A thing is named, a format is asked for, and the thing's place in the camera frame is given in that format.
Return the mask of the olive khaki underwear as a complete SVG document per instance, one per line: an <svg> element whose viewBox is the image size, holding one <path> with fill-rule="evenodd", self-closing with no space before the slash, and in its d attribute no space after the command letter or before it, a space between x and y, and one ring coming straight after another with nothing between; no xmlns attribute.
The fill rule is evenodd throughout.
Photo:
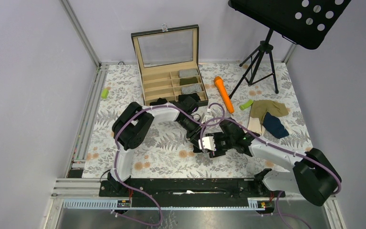
<svg viewBox="0 0 366 229"><path fill-rule="evenodd" d="M272 100L255 100L251 106L250 117L258 118L260 124L264 122L267 113L275 117L283 117L289 114L285 104Z"/></svg>

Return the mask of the black underwear white trim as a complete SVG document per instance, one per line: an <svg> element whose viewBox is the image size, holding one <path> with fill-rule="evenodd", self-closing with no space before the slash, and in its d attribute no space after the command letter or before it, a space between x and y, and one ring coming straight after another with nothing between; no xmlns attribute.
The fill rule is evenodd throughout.
<svg viewBox="0 0 366 229"><path fill-rule="evenodd" d="M192 145L193 145L193 152L194 153L208 153L208 149L203 149L201 147L201 144L199 143L198 139L193 140Z"/></svg>

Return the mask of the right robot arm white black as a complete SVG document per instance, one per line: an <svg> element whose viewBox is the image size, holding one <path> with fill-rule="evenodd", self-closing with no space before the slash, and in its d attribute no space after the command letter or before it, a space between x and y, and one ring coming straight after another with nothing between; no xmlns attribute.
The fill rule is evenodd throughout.
<svg viewBox="0 0 366 229"><path fill-rule="evenodd" d="M245 130L231 118L223 119L219 126L222 136L214 139L213 156L235 149L240 154L261 158L285 169L284 172L264 169L256 174L256 194L265 197L272 191L298 193L313 205L322 206L331 195L340 192L342 179L321 150L293 152Z"/></svg>

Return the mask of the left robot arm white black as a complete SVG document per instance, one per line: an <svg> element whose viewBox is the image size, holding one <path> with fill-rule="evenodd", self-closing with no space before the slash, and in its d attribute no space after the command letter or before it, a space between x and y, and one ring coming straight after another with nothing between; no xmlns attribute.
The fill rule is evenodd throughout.
<svg viewBox="0 0 366 229"><path fill-rule="evenodd" d="M112 126L117 150L110 170L114 179L111 191L117 196L123 196L128 192L129 184L126 180L131 176L132 150L144 141L151 125L177 122L186 131L186 139L193 145L193 151L200 153L201 125L199 121L189 117L198 107L198 102L190 96L182 101L172 102L159 99L152 106L130 103Z"/></svg>

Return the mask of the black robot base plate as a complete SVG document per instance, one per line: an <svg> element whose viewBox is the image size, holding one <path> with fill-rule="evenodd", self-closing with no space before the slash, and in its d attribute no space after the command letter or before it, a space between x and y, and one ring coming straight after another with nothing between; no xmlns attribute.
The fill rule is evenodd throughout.
<svg viewBox="0 0 366 229"><path fill-rule="evenodd" d="M114 178L101 181L100 197L127 198L133 207L248 207L249 198L271 202L285 193L268 190L245 178L129 178L128 187Z"/></svg>

